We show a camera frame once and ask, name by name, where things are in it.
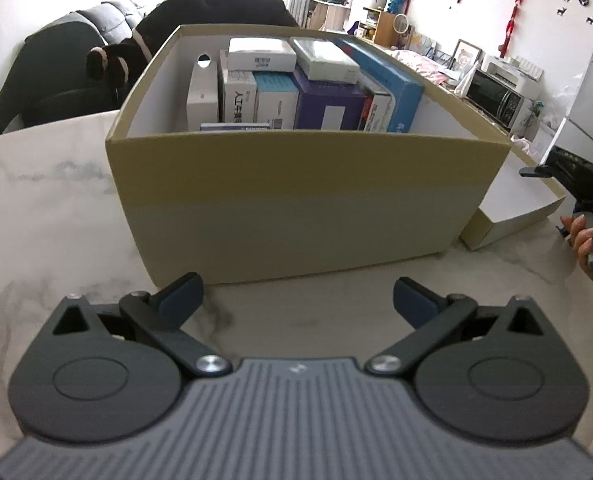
white marble tabletop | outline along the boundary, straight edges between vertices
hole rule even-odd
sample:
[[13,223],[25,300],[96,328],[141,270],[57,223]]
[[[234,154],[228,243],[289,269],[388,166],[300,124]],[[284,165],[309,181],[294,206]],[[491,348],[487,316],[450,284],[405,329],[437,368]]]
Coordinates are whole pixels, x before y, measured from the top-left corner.
[[[58,301],[68,292],[94,303],[154,289],[105,155],[114,115],[0,137],[0,455],[20,438],[7,381]],[[399,276],[481,304],[533,296],[589,377],[590,404],[576,437],[593,452],[593,285],[547,221],[476,252],[455,242],[446,253],[385,266],[211,287],[185,328],[235,359],[355,355],[363,361],[411,331],[392,307]]]

person's hand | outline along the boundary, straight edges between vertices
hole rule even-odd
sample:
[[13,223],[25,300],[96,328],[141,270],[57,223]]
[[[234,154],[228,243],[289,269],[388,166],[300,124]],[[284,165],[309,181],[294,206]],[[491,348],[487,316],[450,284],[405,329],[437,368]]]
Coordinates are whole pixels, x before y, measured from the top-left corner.
[[579,260],[579,266],[592,279],[593,269],[588,265],[588,256],[593,250],[593,228],[585,228],[584,215],[576,219],[571,216],[562,216],[561,223],[570,231],[570,245]]

picture frame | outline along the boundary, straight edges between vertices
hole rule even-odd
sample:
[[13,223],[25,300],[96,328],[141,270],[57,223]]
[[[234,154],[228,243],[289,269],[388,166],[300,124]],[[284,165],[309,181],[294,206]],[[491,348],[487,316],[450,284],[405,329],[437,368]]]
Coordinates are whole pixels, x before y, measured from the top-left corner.
[[450,62],[450,69],[456,72],[462,72],[463,69],[471,63],[477,62],[481,57],[483,51],[465,40],[457,41],[454,54],[452,54],[452,61]]

gray sofa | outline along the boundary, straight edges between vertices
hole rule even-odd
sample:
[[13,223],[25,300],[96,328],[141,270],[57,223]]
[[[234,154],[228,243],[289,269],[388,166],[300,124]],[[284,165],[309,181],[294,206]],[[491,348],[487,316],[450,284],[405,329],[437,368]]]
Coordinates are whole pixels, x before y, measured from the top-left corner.
[[94,46],[129,38],[143,16],[131,0],[77,10],[27,37],[0,91],[0,134],[20,114],[35,126],[118,108],[122,95],[85,73]]

blue box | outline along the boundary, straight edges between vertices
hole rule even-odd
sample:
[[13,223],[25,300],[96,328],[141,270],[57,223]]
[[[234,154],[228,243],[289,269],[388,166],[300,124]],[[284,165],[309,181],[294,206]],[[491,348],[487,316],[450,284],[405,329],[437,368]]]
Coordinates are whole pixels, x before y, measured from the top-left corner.
[[367,46],[364,47],[345,38],[339,38],[336,43],[343,52],[361,66],[362,70],[385,86],[397,99],[387,131],[402,134],[409,132],[423,95],[423,85],[395,65],[385,62],[377,54],[370,52]]

